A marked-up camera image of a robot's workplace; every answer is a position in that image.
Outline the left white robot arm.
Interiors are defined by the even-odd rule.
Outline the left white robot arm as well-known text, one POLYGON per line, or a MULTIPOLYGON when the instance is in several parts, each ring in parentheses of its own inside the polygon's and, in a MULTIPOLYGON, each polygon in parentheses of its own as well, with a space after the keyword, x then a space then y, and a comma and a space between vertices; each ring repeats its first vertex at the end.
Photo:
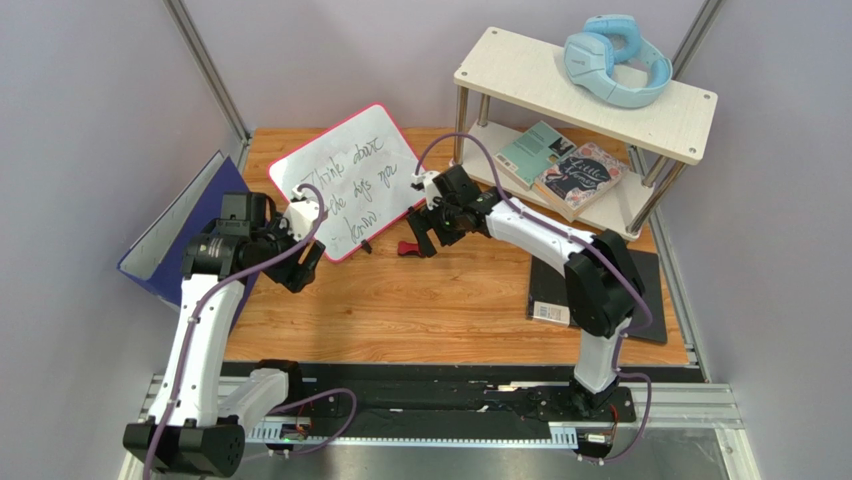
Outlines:
POLYGON ((179 325, 160 390, 144 420, 129 423, 124 448, 155 473, 228 478, 246 434, 299 382, 294 362, 261 363, 219 396, 225 348, 247 280, 264 273, 297 293, 324 253, 316 234, 327 212, 318 188, 301 184, 284 212, 259 192, 229 192, 221 212, 193 236, 181 263, 179 325))

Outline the pink-framed whiteboard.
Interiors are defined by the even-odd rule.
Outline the pink-framed whiteboard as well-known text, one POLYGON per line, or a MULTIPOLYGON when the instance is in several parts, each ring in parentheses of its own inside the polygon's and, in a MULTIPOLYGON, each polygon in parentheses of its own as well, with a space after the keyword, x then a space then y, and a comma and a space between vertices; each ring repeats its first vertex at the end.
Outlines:
POLYGON ((374 103, 268 167, 282 196, 318 188, 328 217, 316 239, 340 263, 424 202, 412 187, 418 158, 384 105, 374 103))

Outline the red heart-shaped eraser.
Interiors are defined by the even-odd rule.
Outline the red heart-shaped eraser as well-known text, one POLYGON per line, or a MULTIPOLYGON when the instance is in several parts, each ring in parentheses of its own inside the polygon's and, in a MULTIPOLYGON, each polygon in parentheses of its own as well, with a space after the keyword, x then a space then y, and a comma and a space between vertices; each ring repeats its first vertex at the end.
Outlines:
POLYGON ((423 254, 418 243, 400 241, 397 245, 397 255, 401 257, 422 258, 423 254))

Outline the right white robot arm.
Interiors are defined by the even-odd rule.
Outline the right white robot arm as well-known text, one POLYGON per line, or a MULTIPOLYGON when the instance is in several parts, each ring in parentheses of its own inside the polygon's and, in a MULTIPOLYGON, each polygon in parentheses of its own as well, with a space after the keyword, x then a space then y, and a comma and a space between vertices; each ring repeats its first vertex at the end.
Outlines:
POLYGON ((415 173, 411 186, 425 199, 407 216, 422 255, 435 255, 433 237, 451 246, 478 233, 514 245, 560 274, 570 318, 582 330, 572 407, 584 414, 602 409, 619 383, 621 343, 635 310, 645 305, 624 239, 611 230, 591 234, 556 222, 499 186, 483 190, 460 166, 415 173))

